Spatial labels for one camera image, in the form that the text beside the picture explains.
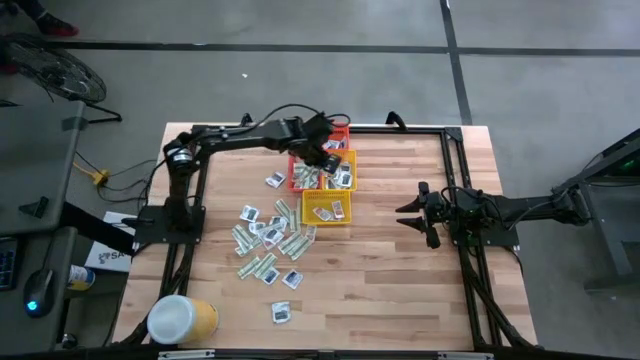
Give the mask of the black computer mouse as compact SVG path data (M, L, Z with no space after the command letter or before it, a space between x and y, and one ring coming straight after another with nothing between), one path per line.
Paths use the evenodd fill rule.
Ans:
M23 303L30 318L41 318L50 313L55 301L55 272L40 269L32 273L23 287Z

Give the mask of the white cardboard box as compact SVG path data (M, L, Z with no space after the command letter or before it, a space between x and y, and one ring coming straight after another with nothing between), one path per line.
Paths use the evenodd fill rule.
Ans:
M135 229L122 222L125 218L132 218L132 215L107 211L103 220L130 235L134 235ZM94 242L84 266L91 269L128 273L131 267L131 257L109 248L102 243Z

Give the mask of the person's foot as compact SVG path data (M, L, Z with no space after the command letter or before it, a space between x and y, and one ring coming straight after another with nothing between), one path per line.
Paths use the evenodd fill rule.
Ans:
M44 13L37 20L38 29L43 35L58 37L74 37L79 33L79 29L65 22L50 13Z

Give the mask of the grey metal stand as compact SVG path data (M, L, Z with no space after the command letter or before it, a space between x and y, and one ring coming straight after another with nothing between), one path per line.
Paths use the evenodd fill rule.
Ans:
M604 148L558 186L584 199L612 270L584 283L593 295L640 297L640 128Z

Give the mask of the blue yellow can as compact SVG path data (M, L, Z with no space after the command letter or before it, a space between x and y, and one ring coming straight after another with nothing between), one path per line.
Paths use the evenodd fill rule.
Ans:
M71 265L67 280L67 288L73 291L87 291L96 280L93 270L77 265Z

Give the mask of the black desk bracket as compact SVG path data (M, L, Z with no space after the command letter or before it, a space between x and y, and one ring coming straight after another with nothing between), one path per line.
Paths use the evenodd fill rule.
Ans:
M49 204L49 198L45 196L41 196L35 202L20 205L18 207L18 210L23 214L41 219L47 210L48 204Z

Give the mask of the orange plastic basket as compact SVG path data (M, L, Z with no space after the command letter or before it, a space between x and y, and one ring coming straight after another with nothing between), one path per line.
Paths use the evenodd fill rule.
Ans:
M334 127L332 133L329 135L328 140L337 140L337 141L341 141L341 139L343 137L346 137L348 139L348 148L349 148L349 139L350 139L350 134L349 134L349 128L348 127Z
M305 172L305 176L303 178L303 180L300 182L300 187L294 187L293 184L293 166L295 163L304 163L304 161L298 157L295 157L293 155L289 156L289 163L288 163L288 172L287 172L287 187L289 190L291 190L292 192L302 192L304 190L315 190L315 189L307 189L307 178L309 176L309 174L311 173L312 170L318 170L320 172L320 178L321 178L321 171L319 168L314 167L314 166L309 166L306 165L306 172Z

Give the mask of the black aluminium table frame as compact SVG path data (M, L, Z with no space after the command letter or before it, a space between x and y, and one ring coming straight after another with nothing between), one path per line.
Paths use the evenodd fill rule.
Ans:
M302 282L266 284L240 278L244 257L232 229L244 206L262 220L289 206L298 194L269 187L265 179L284 171L286 155L264 149L215 154L203 202L206 221L195 249L189 297L213 304L220 315L209 348L320 350L469 350L473 346L459 253L446 229L430 249L419 232L401 224L400 207L420 182L438 190L469 185L501 192L488 130L482 126L384 125L351 130L356 189L351 220L319 228L298 259L279 255L281 273L297 270Z

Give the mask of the yellow power plug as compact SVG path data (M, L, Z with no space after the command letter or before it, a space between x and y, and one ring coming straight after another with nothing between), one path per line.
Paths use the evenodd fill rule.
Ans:
M91 180L94 186L96 186L97 188L100 188L102 186L104 186L109 179L110 173L108 170L87 170L83 167L81 167L79 164L77 164L76 162L73 163L73 166L80 171L81 173L83 173L84 175L88 176Z

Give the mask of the grey desk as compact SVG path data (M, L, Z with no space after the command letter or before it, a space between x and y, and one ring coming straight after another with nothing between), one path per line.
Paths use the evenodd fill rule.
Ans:
M83 123L85 105L65 102L0 108L0 238L19 240L21 252L15 288L0 291L0 356L54 350L63 327L66 282L78 237L60 225L62 207ZM49 198L41 219L18 207ZM23 287L40 269L55 272L55 301L50 313L30 318Z

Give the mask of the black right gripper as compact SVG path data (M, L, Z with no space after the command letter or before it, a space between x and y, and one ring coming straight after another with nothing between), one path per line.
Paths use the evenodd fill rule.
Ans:
M441 241L434 225L448 221L449 206L443 196L432 192L427 182L418 184L418 196L410 203L395 210L396 213L422 212L422 217L400 218L397 222L422 232L426 236L426 244L431 249L437 249Z

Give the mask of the silver metal bar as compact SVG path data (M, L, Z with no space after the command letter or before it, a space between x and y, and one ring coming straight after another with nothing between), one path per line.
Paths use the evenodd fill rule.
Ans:
M481 352L439 352L437 360L495 360L491 353Z
M159 352L157 360L208 360L214 359L214 349L191 349Z

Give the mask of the yellow plastic basket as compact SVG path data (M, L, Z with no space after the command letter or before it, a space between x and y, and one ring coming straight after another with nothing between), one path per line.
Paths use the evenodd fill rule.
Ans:
M332 211L332 202L341 201L345 212L345 218L323 222L314 213L315 207ZM347 225L352 222L351 193L344 190L305 190L302 193L302 222L306 225L330 226Z
M321 174L321 188L323 190L329 190L327 188L327 179L331 178L335 185L337 186L337 188L335 190L346 190L346 191L355 191L357 189L357 155L356 155L356 151L355 150L345 150L345 149L339 149L339 150L330 150L329 153L336 153L339 154L342 157L342 162L341 163L349 163L352 167L352 173L350 173L353 176L353 183L352 183L352 187L345 189L345 188L341 188L337 185L337 180L340 176L341 173L345 173L345 172L341 172L339 169L339 166L336 170L336 172L333 175L328 175L328 174Z

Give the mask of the black keyboard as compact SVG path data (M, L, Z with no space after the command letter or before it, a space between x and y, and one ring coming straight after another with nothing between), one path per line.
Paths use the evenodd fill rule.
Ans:
M12 237L0 238L0 291L15 288L20 244Z

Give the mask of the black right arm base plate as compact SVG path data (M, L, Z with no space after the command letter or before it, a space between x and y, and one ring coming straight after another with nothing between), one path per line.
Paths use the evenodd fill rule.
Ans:
M466 247L483 246L514 247L519 246L519 238L515 229L504 230L501 225L489 227L475 226L451 222L449 230L453 241Z

